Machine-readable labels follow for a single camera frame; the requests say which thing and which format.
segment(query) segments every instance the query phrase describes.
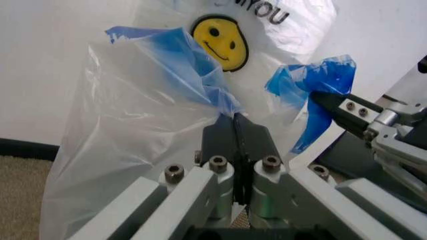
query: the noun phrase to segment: yellow smiley face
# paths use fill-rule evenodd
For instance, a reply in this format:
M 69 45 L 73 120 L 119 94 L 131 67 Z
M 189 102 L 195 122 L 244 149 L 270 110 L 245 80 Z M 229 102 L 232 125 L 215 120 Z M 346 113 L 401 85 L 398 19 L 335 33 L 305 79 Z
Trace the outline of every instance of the yellow smiley face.
M 232 18 L 222 15 L 202 17 L 194 24 L 191 35 L 222 65 L 224 72 L 237 71 L 248 61 L 248 44 Z

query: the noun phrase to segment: screw head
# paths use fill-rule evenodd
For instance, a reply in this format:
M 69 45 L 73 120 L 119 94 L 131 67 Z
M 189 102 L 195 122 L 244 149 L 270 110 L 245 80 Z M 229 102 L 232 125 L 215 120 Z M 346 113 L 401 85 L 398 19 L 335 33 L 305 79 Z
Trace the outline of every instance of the screw head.
M 361 109 L 359 110 L 359 115 L 360 115 L 361 117 L 366 117 L 366 115 L 368 115 L 368 110 L 367 110 L 366 108 L 361 108 Z
M 374 140 L 374 138 L 375 138 L 376 136 L 377 136 L 377 135 L 375 134 L 375 132 L 370 131 L 370 130 L 366 130 L 366 131 L 364 131 L 364 132 L 363 132 L 363 139 L 364 139 L 366 142 L 371 142 L 372 140 Z
M 172 164 L 164 169 L 164 177 L 170 184 L 177 184 L 184 178 L 184 167 L 181 164 Z
M 282 161 L 277 156 L 269 155 L 262 159 L 262 168 L 268 173 L 276 173 L 280 170 Z
M 227 158 L 215 155 L 209 159 L 209 169 L 217 174 L 222 174 L 227 170 L 227 163 Z
M 321 177 L 323 180 L 327 181 L 329 177 L 329 170 L 318 164 L 312 164 L 308 168 L 312 170 L 317 176 Z
M 355 103 L 354 102 L 347 102 L 347 104 L 345 106 L 347 107 L 347 109 L 349 111 L 352 111 L 353 109 L 355 109 Z
M 194 164 L 197 166 L 200 166 L 201 162 L 202 162 L 202 151 L 197 150 L 194 152 Z

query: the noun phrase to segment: beige carpet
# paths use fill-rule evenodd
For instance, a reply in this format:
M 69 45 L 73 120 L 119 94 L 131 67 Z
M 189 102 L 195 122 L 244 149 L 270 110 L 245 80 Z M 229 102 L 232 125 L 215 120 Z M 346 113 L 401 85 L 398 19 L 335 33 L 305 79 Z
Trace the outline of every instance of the beige carpet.
M 39 239 L 40 207 L 52 162 L 0 156 L 0 239 Z

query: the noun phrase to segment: blue plastic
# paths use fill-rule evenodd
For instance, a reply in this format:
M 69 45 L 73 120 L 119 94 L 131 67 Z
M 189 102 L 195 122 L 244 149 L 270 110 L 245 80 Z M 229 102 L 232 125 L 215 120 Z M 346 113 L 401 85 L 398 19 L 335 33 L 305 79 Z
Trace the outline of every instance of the blue plastic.
M 349 55 L 326 58 L 309 65 L 280 67 L 265 89 L 281 101 L 301 109 L 313 91 L 346 95 L 352 90 L 356 63 Z M 331 125 L 331 116 L 308 99 L 308 122 L 305 131 L 291 152 L 300 154 Z
M 138 39 L 144 53 L 164 69 L 165 79 L 189 100 L 215 106 L 233 116 L 241 104 L 229 92 L 221 65 L 183 29 L 148 29 L 116 26 L 105 31 L 116 39 Z

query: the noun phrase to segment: white plastic bag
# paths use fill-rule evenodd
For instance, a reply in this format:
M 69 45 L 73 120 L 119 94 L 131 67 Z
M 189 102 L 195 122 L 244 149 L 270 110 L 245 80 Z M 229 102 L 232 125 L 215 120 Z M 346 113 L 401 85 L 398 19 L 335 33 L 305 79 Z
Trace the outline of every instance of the white plastic bag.
M 224 103 L 238 106 L 224 97 L 219 64 L 182 29 L 167 34 L 115 44 L 105 38 L 89 46 L 46 181 L 41 239 L 69 238 L 140 176 L 157 181 L 171 163 L 191 169 L 203 128 L 215 122 Z M 176 48 L 168 49 L 173 43 Z M 169 60 L 181 72 L 171 74 Z M 210 105 L 210 93 L 218 109 Z
M 142 28 L 183 26 L 194 34 L 204 19 L 231 19 L 243 35 L 247 61 L 236 71 L 224 72 L 230 92 L 243 112 L 256 124 L 270 130 L 282 156 L 298 140 L 307 118 L 296 120 L 302 106 L 281 101 L 267 92 L 265 85 L 282 65 L 306 64 L 334 22 L 337 11 L 332 0 L 140 0 L 134 25 Z M 222 37 L 221 22 L 210 22 L 207 39 L 196 41 L 217 61 L 228 57 L 223 50 L 237 41 Z M 218 29 L 218 37 L 210 29 Z M 219 39 L 218 48 L 209 40 Z
M 191 169 L 203 128 L 215 122 L 219 111 L 232 115 L 242 110 L 251 121 L 268 127 L 282 156 L 288 153 L 306 120 L 296 120 L 301 107 L 281 102 L 264 86 L 280 65 L 310 57 L 335 9 L 331 0 L 278 0 L 274 6 L 270 3 L 271 11 L 286 9 L 289 16 L 272 24 L 267 16 L 255 15 L 255 4 L 246 10 L 253 2 L 142 0 L 137 10 L 138 27 L 184 26 L 187 31 L 207 14 L 232 15 L 249 48 L 247 62 L 237 71 L 222 73 L 213 61 L 211 71 L 195 74 L 194 63 L 199 61 L 194 56 L 205 52 L 190 37 L 178 42 L 191 46 L 193 51 L 184 56 L 192 57 L 169 56 L 168 61 L 158 56 L 174 51 L 156 48 L 155 41 L 144 37 L 89 46 L 66 132 L 46 181 L 41 239 L 69 238 L 139 176 L 156 181 L 171 163 Z M 205 58 L 209 62 L 212 56 Z M 212 79 L 222 80 L 211 85 Z

